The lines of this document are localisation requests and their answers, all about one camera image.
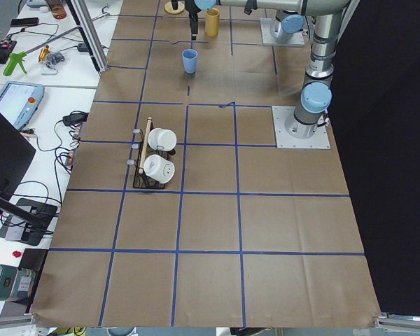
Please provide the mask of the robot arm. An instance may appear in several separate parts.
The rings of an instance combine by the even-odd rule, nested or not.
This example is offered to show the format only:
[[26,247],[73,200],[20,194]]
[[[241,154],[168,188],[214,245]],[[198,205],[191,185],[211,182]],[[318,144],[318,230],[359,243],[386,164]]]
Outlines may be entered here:
[[308,139],[318,128],[318,120],[331,101],[330,82],[333,57],[348,1],[256,1],[258,8],[293,11],[314,16],[310,61],[304,85],[293,115],[285,121],[286,131],[296,139]]
[[307,1],[185,1],[192,41],[196,40],[199,31],[198,13],[209,11],[215,6],[242,7],[246,15],[259,8],[277,10],[276,21],[282,32],[294,34],[303,28],[306,5]]

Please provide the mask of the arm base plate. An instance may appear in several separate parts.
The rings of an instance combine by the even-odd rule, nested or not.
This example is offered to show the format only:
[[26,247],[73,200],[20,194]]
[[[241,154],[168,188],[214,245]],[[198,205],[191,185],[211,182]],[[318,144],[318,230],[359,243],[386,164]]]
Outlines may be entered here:
[[294,106],[272,106],[277,148],[330,150],[327,126],[321,116],[314,125],[303,125],[294,117]]
[[264,46],[304,47],[305,40],[301,31],[286,33],[275,18],[261,18],[260,28]]

